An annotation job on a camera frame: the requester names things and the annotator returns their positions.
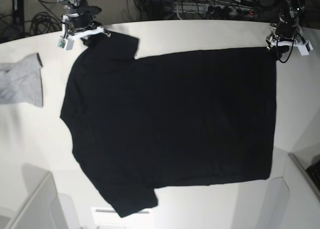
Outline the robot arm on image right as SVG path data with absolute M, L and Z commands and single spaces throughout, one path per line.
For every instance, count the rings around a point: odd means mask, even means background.
M 279 21 L 270 24 L 271 33 L 266 42 L 272 56 L 285 64 L 291 57 L 293 48 L 306 42 L 299 22 L 299 16 L 304 12 L 306 3 L 305 0 L 279 0 L 279 2 Z

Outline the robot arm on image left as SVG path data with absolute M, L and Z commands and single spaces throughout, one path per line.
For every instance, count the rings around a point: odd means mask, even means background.
M 75 40 L 81 40 L 88 45 L 92 36 L 103 34 L 111 36 L 101 23 L 95 21 L 95 17 L 102 12 L 98 6 L 89 5 L 87 0 L 56 0 L 65 8 L 65 14 L 61 17 L 61 36 L 57 46 L 65 51 L 73 48 Z

